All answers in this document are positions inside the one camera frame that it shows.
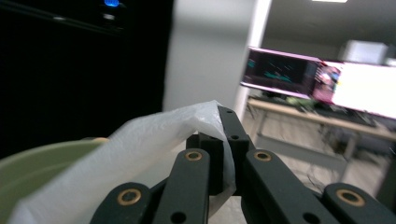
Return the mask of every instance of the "monitor screen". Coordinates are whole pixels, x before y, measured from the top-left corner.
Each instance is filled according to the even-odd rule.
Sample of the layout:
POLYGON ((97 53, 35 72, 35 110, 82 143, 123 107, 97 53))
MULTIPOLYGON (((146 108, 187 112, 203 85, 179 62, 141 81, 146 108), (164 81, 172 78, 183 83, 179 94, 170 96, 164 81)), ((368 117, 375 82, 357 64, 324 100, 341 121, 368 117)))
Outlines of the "monitor screen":
POLYGON ((396 67, 344 63, 332 96, 335 105, 396 119, 396 67))
POLYGON ((320 62, 314 57, 249 47, 241 85, 309 99, 320 62))
POLYGON ((315 77, 315 87, 312 99, 332 105, 332 97, 336 90, 338 79, 342 75, 344 63, 340 61, 323 61, 315 77))

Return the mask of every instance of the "desk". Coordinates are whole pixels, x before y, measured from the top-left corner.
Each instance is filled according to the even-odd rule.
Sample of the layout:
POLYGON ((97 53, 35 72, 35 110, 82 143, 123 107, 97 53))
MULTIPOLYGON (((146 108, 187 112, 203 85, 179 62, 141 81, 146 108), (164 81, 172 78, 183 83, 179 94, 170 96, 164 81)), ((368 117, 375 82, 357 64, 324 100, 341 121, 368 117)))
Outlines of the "desk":
POLYGON ((249 99, 247 101, 247 105, 251 108, 257 108, 261 111, 259 117, 257 118, 258 122, 254 123, 254 126, 249 133, 250 138, 255 144, 256 148, 268 149, 294 159, 307 161, 326 168, 330 168, 339 174, 339 180, 342 180, 344 177, 347 163, 355 151, 355 146, 359 141, 361 134, 370 134, 378 138, 396 141, 396 133, 391 133, 385 127, 370 127, 342 119, 326 118, 312 112, 300 112, 294 107, 277 105, 255 99, 249 99), (346 145, 346 151, 343 155, 324 154, 317 150, 313 150, 312 148, 297 146, 290 142, 285 142, 273 137, 262 135, 262 128, 267 112, 274 112, 277 114, 303 119, 327 126, 348 129, 354 134, 349 138, 346 145))

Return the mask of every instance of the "plastic bag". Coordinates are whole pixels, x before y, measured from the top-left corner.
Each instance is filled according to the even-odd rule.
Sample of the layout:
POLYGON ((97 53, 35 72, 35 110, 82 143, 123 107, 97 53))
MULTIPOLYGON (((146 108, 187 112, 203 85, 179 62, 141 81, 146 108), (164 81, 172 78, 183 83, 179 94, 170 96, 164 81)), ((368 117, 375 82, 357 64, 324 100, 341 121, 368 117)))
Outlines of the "plastic bag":
POLYGON ((20 200, 7 224, 88 224, 111 190, 142 175, 196 132, 224 145, 224 191, 210 197, 211 217, 235 192, 233 157, 218 105, 211 101, 128 121, 108 142, 20 200))

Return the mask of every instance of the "blue light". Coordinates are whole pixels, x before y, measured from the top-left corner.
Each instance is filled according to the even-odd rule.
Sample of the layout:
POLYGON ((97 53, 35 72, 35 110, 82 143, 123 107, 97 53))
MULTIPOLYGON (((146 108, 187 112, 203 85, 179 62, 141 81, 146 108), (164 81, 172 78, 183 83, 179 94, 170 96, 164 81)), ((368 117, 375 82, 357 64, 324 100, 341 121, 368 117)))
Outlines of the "blue light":
POLYGON ((105 0, 105 4, 108 7, 117 7, 120 4, 120 2, 119 0, 105 0))

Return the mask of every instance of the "floor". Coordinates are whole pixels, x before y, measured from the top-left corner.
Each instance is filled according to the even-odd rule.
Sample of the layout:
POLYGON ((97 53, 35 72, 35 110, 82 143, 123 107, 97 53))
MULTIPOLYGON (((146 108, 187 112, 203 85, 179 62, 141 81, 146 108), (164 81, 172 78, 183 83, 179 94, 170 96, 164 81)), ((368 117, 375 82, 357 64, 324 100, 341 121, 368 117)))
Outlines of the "floor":
MULTIPOLYGON (((246 111, 242 125, 247 133, 251 132, 254 122, 258 122, 257 113, 259 111, 246 111)), ((322 150, 323 153, 334 153, 333 148, 322 141, 322 134, 319 130, 319 124, 269 113, 262 134, 316 148, 322 150)), ((277 154, 277 156, 285 162, 303 184, 316 192, 322 192, 327 185, 338 182, 337 174, 331 170, 283 155, 277 154)), ((382 183, 389 162, 390 158, 386 156, 358 150, 348 165, 342 182, 363 189, 374 197, 382 183)), ((240 210, 239 197, 232 197, 209 219, 209 224, 217 223, 246 223, 240 210)))

